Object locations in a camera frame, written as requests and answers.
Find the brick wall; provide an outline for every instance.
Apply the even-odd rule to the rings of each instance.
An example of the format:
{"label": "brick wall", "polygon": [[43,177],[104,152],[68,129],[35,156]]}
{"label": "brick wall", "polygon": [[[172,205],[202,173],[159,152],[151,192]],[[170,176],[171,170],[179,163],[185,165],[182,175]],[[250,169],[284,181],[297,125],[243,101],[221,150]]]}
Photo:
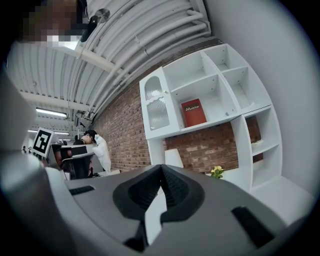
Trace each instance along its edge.
{"label": "brick wall", "polygon": [[[124,89],[95,120],[93,129],[107,142],[112,169],[126,172],[151,164],[143,125],[139,81],[158,67],[221,43],[220,40],[213,39],[186,48],[161,61]],[[249,118],[247,123],[251,141],[259,140],[256,120]],[[215,165],[220,165],[226,170],[238,166],[235,138],[229,122],[167,138],[164,147],[177,148],[184,167],[196,172],[208,172]]]}
{"label": "brick wall", "polygon": [[[246,120],[251,142],[261,139],[257,119]],[[200,173],[210,172],[214,166],[225,170],[238,167],[237,147],[230,122],[165,139],[166,150],[178,149],[183,166]],[[253,160],[261,160],[263,155]]]}
{"label": "brick wall", "polygon": [[105,109],[93,129],[107,142],[112,169],[123,172],[151,164],[138,83]]}

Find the potted plant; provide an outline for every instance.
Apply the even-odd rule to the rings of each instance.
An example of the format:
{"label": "potted plant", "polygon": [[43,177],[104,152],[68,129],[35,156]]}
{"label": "potted plant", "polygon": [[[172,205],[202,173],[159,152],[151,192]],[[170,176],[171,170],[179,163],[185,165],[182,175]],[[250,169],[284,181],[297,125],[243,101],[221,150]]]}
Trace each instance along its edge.
{"label": "potted plant", "polygon": [[222,169],[221,166],[215,166],[213,170],[211,170],[211,177],[214,177],[216,179],[221,179],[224,173],[224,169]]}

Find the ceiling light fixture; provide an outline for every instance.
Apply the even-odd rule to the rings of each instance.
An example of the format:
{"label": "ceiling light fixture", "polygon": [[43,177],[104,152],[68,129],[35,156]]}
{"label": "ceiling light fixture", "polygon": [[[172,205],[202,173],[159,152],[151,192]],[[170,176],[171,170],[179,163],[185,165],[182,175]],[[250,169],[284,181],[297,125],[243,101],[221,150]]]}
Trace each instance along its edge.
{"label": "ceiling light fixture", "polygon": [[60,135],[69,135],[69,132],[60,132],[60,131],[55,131],[55,134],[60,134]]}
{"label": "ceiling light fixture", "polygon": [[43,109],[43,108],[39,108],[36,107],[35,110],[39,113],[44,113],[44,114],[49,114],[49,115],[55,115],[55,116],[59,116],[59,117],[67,117],[66,113],[62,113],[62,112],[57,112],[57,111],[52,111],[52,110],[47,110],[47,109]]}

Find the white wall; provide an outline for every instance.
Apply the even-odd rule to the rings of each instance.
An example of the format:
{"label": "white wall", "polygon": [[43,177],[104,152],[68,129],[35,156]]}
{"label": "white wall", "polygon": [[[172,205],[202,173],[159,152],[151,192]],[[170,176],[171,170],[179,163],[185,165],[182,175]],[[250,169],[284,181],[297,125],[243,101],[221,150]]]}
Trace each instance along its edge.
{"label": "white wall", "polygon": [[26,135],[26,137],[24,138],[23,144],[21,146],[21,149],[23,148],[23,146],[25,146],[25,149],[27,150],[29,147],[33,147],[34,145],[34,139],[35,139],[35,135],[30,135],[29,132]]}
{"label": "white wall", "polygon": [[204,0],[214,35],[252,66],[279,120],[282,175],[313,195],[319,188],[320,77],[317,53],[275,2]]}

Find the book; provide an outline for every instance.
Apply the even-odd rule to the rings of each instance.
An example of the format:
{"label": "book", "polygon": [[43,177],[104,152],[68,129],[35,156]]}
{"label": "book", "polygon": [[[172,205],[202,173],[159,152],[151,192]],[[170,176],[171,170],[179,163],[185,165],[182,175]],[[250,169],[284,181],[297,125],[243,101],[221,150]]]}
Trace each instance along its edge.
{"label": "book", "polygon": [[196,126],[207,121],[201,102],[198,98],[182,103],[181,106],[185,127]]}

